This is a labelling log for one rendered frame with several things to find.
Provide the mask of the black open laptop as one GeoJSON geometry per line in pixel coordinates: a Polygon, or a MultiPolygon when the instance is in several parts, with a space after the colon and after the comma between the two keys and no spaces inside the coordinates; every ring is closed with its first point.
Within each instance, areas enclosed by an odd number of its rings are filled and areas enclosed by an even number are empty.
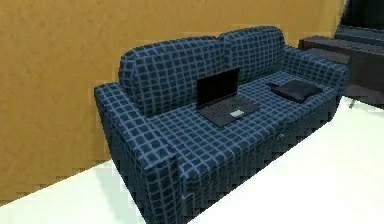
{"type": "Polygon", "coordinates": [[[197,81],[197,112],[222,128],[260,109],[259,103],[237,95],[239,68],[197,81]]]}

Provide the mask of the blue checked sofa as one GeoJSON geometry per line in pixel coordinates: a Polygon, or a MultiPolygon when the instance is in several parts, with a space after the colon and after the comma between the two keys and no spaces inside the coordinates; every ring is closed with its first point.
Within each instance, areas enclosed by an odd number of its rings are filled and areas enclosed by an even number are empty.
{"type": "Polygon", "coordinates": [[[274,26],[133,48],[95,88],[112,160],[147,224],[187,224],[332,120],[344,65],[286,45],[274,26]],[[239,68],[238,96],[260,109],[219,128],[196,110],[197,81],[239,68]],[[303,103],[268,83],[323,90],[303,103]]]}

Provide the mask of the dark brown television stand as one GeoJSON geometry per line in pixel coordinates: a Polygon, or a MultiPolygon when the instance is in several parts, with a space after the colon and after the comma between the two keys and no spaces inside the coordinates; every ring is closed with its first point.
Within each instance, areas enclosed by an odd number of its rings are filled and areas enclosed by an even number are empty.
{"type": "Polygon", "coordinates": [[[301,39],[298,48],[347,65],[349,82],[344,96],[384,110],[384,47],[311,36],[301,39]]]}

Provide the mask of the black television set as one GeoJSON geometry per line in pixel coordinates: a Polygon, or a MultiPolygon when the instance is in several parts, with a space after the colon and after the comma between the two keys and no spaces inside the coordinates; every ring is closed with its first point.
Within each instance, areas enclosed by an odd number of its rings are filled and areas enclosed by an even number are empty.
{"type": "Polygon", "coordinates": [[[345,0],[334,37],[384,47],[384,0],[345,0]]]}

